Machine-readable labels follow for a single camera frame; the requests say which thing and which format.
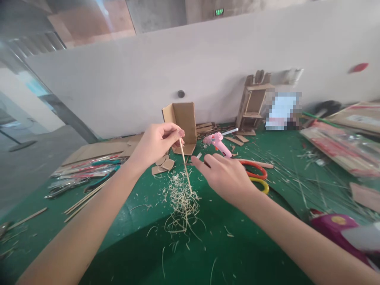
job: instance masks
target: pink glue gun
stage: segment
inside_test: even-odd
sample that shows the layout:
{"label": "pink glue gun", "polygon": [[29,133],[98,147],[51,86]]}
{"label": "pink glue gun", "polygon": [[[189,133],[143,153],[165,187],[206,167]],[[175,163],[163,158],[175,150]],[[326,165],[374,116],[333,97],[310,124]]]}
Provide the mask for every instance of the pink glue gun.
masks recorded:
{"label": "pink glue gun", "polygon": [[232,154],[230,150],[222,143],[222,139],[224,135],[228,135],[229,133],[233,133],[238,131],[239,129],[233,129],[231,131],[227,131],[225,133],[215,133],[213,135],[209,135],[203,139],[203,143],[205,144],[213,144],[216,150],[220,150],[224,157],[231,158]]}

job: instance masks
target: red scissors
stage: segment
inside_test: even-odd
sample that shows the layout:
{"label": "red scissors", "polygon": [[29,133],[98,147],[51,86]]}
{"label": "red scissors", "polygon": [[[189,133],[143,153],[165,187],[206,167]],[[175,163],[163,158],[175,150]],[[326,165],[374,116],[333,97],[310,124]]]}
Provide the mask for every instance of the red scissors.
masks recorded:
{"label": "red scissors", "polygon": [[262,179],[262,180],[265,180],[268,178],[268,173],[266,172],[266,170],[264,168],[262,168],[260,165],[254,163],[254,162],[251,162],[251,161],[241,161],[239,160],[240,163],[242,165],[250,165],[250,166],[253,166],[254,168],[257,168],[258,170],[261,171],[262,175],[257,175],[257,174],[253,174],[252,172],[250,171],[247,171],[247,169],[245,170],[248,174],[249,177],[254,177],[254,178],[258,178],[258,179]]}

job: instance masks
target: exit sign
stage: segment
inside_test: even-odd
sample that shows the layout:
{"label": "exit sign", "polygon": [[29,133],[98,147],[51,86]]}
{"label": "exit sign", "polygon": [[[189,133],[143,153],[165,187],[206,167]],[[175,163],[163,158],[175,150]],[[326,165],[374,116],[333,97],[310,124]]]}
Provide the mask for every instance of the exit sign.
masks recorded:
{"label": "exit sign", "polygon": [[215,13],[214,13],[215,16],[221,16],[223,14],[224,14],[224,9],[215,10]]}

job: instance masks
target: forearm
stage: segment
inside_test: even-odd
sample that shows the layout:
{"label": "forearm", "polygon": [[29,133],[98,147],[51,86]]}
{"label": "forearm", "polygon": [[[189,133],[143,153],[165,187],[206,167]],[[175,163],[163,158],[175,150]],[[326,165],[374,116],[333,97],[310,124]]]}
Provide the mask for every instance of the forearm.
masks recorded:
{"label": "forearm", "polygon": [[77,284],[143,171],[127,161],[46,246],[18,283]]}
{"label": "forearm", "polygon": [[367,265],[303,223],[254,187],[234,202],[316,284],[379,284]]}

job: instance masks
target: red object on wall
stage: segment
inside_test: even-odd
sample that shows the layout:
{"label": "red object on wall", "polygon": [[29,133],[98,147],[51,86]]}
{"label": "red object on wall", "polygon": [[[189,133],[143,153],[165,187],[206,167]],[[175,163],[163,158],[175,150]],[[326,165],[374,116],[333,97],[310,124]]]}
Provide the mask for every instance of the red object on wall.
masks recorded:
{"label": "red object on wall", "polygon": [[360,64],[354,66],[354,67],[351,69],[350,73],[353,73],[353,72],[361,72],[361,71],[363,71],[363,70],[365,70],[365,69],[367,68],[368,64],[369,64],[369,63],[360,63]]}

